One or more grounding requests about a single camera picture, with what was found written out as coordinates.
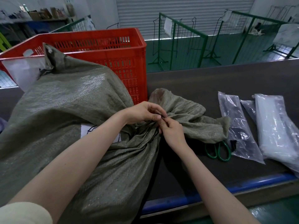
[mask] person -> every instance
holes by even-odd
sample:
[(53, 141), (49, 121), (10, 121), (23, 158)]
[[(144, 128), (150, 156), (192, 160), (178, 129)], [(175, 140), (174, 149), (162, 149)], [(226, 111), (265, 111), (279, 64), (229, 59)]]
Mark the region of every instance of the person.
[(214, 223), (259, 223), (190, 149), (182, 125), (167, 117), (159, 105), (145, 101), (115, 113), (59, 154), (0, 208), (0, 223), (57, 223), (121, 129), (147, 120), (158, 122), (166, 142), (187, 167)]

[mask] left hand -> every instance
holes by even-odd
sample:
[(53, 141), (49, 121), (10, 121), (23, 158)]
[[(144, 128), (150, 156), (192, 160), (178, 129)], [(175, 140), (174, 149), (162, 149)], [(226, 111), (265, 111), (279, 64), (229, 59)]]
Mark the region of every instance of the left hand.
[(158, 121), (161, 119), (162, 114), (164, 117), (167, 117), (167, 113), (160, 105), (143, 101), (133, 107), (129, 107), (121, 110), (126, 118), (126, 124), (135, 124), (138, 122), (153, 120)]

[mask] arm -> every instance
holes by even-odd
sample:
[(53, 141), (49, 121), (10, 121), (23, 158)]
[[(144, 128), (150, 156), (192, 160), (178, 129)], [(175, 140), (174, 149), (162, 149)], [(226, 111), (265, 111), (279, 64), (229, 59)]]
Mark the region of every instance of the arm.
[(259, 223), (215, 176), (204, 166), (186, 143), (183, 127), (171, 118), (159, 120), (168, 145), (177, 153), (214, 223)]
[(44, 207), (56, 223), (62, 212), (98, 165), (111, 143), (126, 124), (157, 121), (166, 112), (159, 106), (142, 102), (119, 111), (97, 129), (76, 141), (17, 193), (9, 203), (32, 202)]

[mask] forearm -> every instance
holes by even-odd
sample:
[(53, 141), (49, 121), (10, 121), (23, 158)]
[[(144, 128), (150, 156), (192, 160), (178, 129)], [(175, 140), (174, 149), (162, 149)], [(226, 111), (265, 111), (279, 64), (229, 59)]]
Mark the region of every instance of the forearm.
[(214, 223), (259, 223), (187, 147), (179, 154)]
[(9, 203), (32, 202), (49, 211), (56, 223), (126, 124), (118, 112), (59, 154)]

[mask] fence stand base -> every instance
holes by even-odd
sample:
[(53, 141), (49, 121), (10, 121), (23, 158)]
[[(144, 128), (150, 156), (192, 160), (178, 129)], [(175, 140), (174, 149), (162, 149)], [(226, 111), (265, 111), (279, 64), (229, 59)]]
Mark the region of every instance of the fence stand base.
[(158, 57), (156, 57), (156, 59), (155, 59), (153, 62), (148, 63), (148, 64), (158, 64), (159, 67), (160, 67), (160, 69), (161, 69), (162, 71), (164, 71), (164, 68), (162, 67), (161, 64), (168, 63), (169, 61), (165, 61), (165, 60), (163, 60), (162, 57), (160, 57), (160, 59), (161, 59), (162, 61), (158, 61)]
[(213, 59), (215, 60), (215, 62), (217, 62), (219, 65), (220, 62), (218, 60), (216, 60), (216, 58), (220, 58), (221, 56), (217, 56), (217, 54), (214, 51), (209, 52), (206, 56), (203, 57), (203, 59)]
[(271, 45), (269, 48), (267, 48), (266, 50), (263, 50), (263, 52), (279, 52), (279, 53), (282, 53), (282, 54), (285, 54), (285, 55), (288, 55), (288, 53), (286, 52), (282, 52), (279, 50), (279, 48), (276, 47), (275, 44)]

